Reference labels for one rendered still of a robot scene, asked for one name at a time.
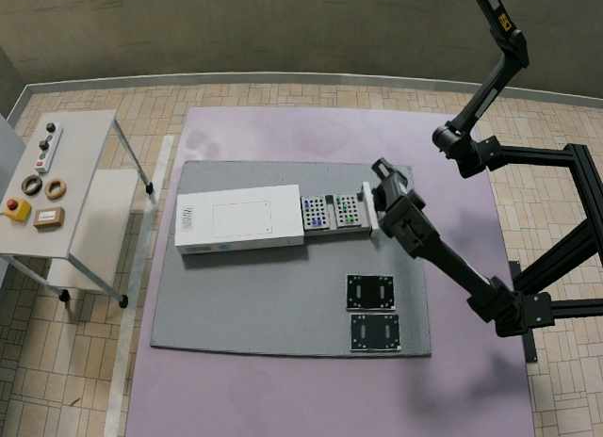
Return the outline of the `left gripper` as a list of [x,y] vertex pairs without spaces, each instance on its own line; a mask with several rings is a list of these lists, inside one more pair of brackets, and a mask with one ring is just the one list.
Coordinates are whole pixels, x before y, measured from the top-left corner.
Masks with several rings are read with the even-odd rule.
[[386,197],[383,194],[381,194],[379,196],[377,188],[374,188],[374,187],[371,189],[371,194],[373,195],[373,198],[374,198],[373,202],[374,202],[375,213],[378,211],[381,211],[381,212],[385,211],[385,208],[387,206]]

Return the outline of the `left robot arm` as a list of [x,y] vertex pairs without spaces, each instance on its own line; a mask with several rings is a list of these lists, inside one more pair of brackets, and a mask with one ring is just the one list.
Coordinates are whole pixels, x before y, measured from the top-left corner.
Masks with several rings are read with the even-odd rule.
[[431,262],[471,294],[466,300],[468,305],[485,323],[494,319],[498,335],[524,332],[521,292],[511,292],[496,275],[492,279],[480,275],[441,241],[440,234],[422,211],[426,206],[424,200],[413,189],[407,193],[408,178],[400,170],[394,169],[384,157],[371,169],[382,181],[377,186],[378,194],[383,194],[387,201],[385,215],[379,220],[381,230],[389,238],[395,237],[414,260],[419,257]]

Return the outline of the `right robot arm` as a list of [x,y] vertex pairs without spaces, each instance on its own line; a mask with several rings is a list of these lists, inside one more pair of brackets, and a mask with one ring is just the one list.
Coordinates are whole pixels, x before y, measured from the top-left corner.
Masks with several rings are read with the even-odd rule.
[[[483,166],[477,144],[470,136],[474,125],[513,76],[530,65],[525,37],[522,31],[517,30],[501,0],[476,1],[492,27],[489,30],[491,35],[504,54],[464,109],[432,133],[432,143],[440,149],[439,153],[444,152],[447,160],[454,159],[462,175]],[[455,133],[457,131],[461,134]]]

